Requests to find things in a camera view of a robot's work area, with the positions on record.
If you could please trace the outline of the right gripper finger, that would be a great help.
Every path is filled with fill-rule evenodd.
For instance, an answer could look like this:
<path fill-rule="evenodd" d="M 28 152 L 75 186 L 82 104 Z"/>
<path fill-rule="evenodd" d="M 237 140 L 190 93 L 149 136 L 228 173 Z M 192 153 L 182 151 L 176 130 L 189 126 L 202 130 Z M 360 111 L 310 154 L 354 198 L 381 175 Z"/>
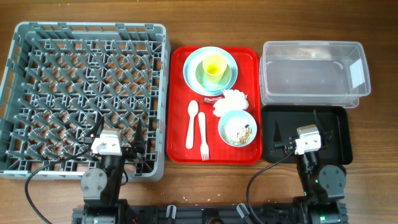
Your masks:
<path fill-rule="evenodd" d="M 324 130 L 323 126 L 322 126 L 322 123 L 320 122 L 320 120 L 318 118 L 318 113 L 317 113 L 316 110 L 313 111 L 313 116 L 314 116 L 315 124 L 316 124 L 316 126 L 318 128 L 318 132 L 319 132 L 320 136 L 324 137 L 325 136 L 325 130 Z"/>
<path fill-rule="evenodd" d="M 281 142 L 280 130 L 277 120 L 275 120 L 274 142 Z"/>

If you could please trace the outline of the rice and food scraps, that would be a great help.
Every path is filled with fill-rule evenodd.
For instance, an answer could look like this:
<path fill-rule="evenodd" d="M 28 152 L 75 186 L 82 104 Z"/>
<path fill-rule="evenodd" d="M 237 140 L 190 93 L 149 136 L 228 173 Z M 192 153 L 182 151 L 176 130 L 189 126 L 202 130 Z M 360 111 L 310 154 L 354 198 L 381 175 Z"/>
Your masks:
<path fill-rule="evenodd" d="M 246 119 L 231 118 L 222 128 L 222 137 L 230 145 L 246 144 L 252 136 L 252 128 Z"/>

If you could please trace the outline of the light blue bowl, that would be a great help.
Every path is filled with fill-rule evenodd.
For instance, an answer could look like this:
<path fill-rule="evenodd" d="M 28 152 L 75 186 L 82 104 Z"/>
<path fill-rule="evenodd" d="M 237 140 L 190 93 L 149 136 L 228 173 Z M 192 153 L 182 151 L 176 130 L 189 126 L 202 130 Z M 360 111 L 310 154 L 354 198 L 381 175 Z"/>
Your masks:
<path fill-rule="evenodd" d="M 243 118 L 243 119 L 246 119 L 246 120 L 248 121 L 249 126 L 252 128 L 252 136 L 251 136 L 251 139 L 250 139 L 246 144 L 243 144 L 243 145 L 241 145 L 241 146 L 233 146 L 233 145 L 228 144 L 228 143 L 223 139 L 222 133 L 221 133 L 221 132 L 222 132 L 222 128 L 223 128 L 223 126 L 226 124 L 226 122 L 227 122 L 229 119 L 231 119 L 231 118 Z M 256 124 L 256 120 L 255 120 L 255 119 L 252 117 L 252 115 L 251 115 L 250 113 L 248 113 L 247 111 L 244 111 L 244 110 L 234 110 L 234 111 L 229 111 L 229 112 L 225 113 L 225 114 L 220 118 L 219 123 L 218 123 L 218 131 L 219 131 L 220 137 L 222 138 L 222 140 L 223 140 L 226 144 L 228 144 L 228 145 L 230 145 L 230 146 L 233 146 L 233 147 L 244 147 L 244 146 L 248 146 L 250 143 L 252 143 L 253 140 L 254 140 L 254 138 L 256 137 L 256 134 L 257 134 L 257 124 Z"/>

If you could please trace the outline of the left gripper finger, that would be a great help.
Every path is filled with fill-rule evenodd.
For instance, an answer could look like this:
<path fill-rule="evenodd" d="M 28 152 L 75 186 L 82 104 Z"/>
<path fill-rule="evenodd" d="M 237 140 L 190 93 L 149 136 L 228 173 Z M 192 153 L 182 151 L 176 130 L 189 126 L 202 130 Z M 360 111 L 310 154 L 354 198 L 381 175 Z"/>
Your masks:
<path fill-rule="evenodd" d="M 104 126 L 104 118 L 102 116 L 99 117 L 99 121 L 90 129 L 90 137 L 98 137 Z"/>
<path fill-rule="evenodd" d="M 136 149 L 143 149 L 144 148 L 144 135 L 142 132 L 142 123 L 138 119 L 136 131 L 134 133 L 134 147 Z"/>

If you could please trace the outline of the red snack wrapper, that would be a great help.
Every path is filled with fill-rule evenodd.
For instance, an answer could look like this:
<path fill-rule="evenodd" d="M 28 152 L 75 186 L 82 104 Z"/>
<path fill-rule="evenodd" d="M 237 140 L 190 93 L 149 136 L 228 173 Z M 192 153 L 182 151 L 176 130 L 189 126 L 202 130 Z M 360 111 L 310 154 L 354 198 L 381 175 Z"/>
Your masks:
<path fill-rule="evenodd" d="M 202 99 L 202 102 L 204 102 L 204 103 L 209 103 L 209 104 L 213 105 L 213 104 L 215 104 L 218 100 L 221 100 L 221 99 L 223 99 L 222 96 L 220 96 L 220 97 L 215 97 L 215 98 L 204 98 L 204 99 Z"/>

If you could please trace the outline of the cream plastic spoon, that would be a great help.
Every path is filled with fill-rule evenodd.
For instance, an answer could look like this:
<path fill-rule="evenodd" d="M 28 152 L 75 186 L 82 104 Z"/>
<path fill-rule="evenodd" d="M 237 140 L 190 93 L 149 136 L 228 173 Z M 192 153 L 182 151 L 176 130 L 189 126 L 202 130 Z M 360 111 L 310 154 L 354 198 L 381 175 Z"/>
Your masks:
<path fill-rule="evenodd" d="M 194 119 L 198 113 L 198 103 L 195 100 L 192 100 L 188 104 L 188 115 L 189 115 L 189 124 L 187 130 L 187 137 L 185 141 L 185 147 L 187 149 L 191 149 L 193 147 L 193 140 L 194 140 Z"/>

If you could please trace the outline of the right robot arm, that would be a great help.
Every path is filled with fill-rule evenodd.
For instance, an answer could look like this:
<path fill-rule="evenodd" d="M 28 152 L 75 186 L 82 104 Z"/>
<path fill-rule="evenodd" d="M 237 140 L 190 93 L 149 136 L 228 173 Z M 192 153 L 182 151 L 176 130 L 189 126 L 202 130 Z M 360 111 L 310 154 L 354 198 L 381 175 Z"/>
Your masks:
<path fill-rule="evenodd" d="M 348 223 L 345 197 L 346 169 L 341 165 L 324 164 L 319 151 L 326 149 L 331 137 L 313 112 L 314 124 L 297 128 L 297 135 L 288 141 L 274 140 L 274 148 L 294 156 L 304 195 L 294 197 L 282 223 Z"/>

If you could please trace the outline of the white napkin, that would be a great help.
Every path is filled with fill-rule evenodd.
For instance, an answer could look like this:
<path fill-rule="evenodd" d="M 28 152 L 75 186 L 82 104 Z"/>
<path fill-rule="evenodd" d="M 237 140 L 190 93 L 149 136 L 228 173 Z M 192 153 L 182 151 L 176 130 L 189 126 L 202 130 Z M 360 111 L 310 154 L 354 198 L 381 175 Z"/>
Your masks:
<path fill-rule="evenodd" d="M 239 90 L 225 90 L 223 95 L 213 105 L 213 114 L 219 118 L 229 111 L 246 110 L 249 106 L 247 95 Z"/>

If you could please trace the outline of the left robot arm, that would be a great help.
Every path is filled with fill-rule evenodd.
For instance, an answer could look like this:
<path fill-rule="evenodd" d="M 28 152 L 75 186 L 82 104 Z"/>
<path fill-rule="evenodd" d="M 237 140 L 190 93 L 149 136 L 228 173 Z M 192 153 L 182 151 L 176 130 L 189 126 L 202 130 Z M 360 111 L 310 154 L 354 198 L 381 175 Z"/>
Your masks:
<path fill-rule="evenodd" d="M 85 202 L 83 210 L 72 215 L 73 223 L 139 223 L 139 218 L 126 199 L 119 198 L 127 158 L 137 158 L 144 152 L 142 124 L 136 127 L 133 142 L 123 147 L 122 133 L 117 128 L 105 128 L 104 118 L 88 131 L 84 143 L 93 154 L 100 155 L 98 168 L 86 171 L 80 187 Z"/>

